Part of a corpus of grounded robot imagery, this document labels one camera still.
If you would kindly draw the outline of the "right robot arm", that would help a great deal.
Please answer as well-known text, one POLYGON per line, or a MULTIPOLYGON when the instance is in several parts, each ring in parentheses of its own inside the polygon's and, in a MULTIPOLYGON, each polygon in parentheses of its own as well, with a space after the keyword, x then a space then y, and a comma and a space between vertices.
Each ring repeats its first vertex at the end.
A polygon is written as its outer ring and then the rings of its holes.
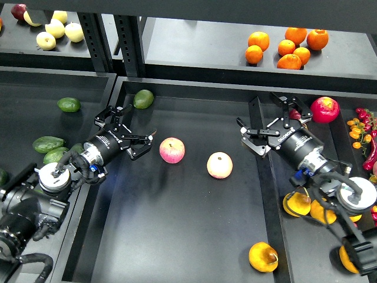
POLYGON ((372 208, 376 188, 365 178, 351 177, 350 163, 326 158, 322 153, 324 144, 305 127, 311 120, 334 121, 340 109, 321 116, 296 96, 270 93, 270 99, 280 107, 281 114, 269 124, 260 120, 248 126, 237 118, 242 145, 256 156, 265 157, 275 151, 285 160, 295 170, 290 183, 295 189, 309 190, 310 197, 323 208, 325 226, 329 226, 326 212, 335 213, 346 234, 341 243, 350 263, 361 276, 376 272, 376 229, 361 231, 351 221, 351 217, 372 208))

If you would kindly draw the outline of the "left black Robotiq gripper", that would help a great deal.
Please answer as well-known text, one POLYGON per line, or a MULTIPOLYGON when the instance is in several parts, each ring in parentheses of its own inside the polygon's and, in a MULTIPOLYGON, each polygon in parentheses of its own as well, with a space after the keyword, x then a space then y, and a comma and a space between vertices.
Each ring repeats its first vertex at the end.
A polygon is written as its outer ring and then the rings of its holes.
POLYGON ((120 123, 120 118, 130 112, 132 108, 131 104, 126 107, 107 106, 95 116, 94 124, 101 130, 84 143, 83 152, 83 157, 90 166, 94 164, 104 166, 124 150, 132 161, 151 150, 157 129, 149 134, 136 135, 120 123), (109 117, 111 118, 110 124, 106 124, 105 121, 109 117))

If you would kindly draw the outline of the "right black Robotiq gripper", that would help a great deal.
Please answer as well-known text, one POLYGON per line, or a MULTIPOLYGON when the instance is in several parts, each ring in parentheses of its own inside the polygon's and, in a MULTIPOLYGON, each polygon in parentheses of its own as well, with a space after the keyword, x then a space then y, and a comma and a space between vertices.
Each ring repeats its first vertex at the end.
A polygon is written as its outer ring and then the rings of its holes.
POLYGON ((282 109, 283 123, 274 123, 270 129, 252 129, 238 117, 237 124, 240 126, 241 143, 247 150, 255 156, 264 158, 270 150, 274 150, 294 169, 303 167, 305 159, 312 152, 321 154, 323 151, 323 143, 313 136, 304 124, 312 119, 312 112, 309 107, 298 97, 291 98, 281 96, 270 92, 270 99, 282 109), (289 118, 289 111, 296 109, 301 114, 300 123, 292 123, 293 119, 289 118), (270 146, 265 138, 270 137, 270 146))

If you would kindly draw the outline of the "yellow pear under arm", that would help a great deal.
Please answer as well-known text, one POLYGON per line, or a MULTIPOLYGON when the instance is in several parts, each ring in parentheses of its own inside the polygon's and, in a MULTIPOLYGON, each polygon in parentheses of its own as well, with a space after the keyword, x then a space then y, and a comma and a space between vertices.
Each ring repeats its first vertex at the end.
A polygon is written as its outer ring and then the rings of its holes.
POLYGON ((311 203, 309 213, 312 218, 322 222, 323 224, 333 224, 337 220, 335 212, 332 210, 325 210, 317 200, 314 200, 311 203))

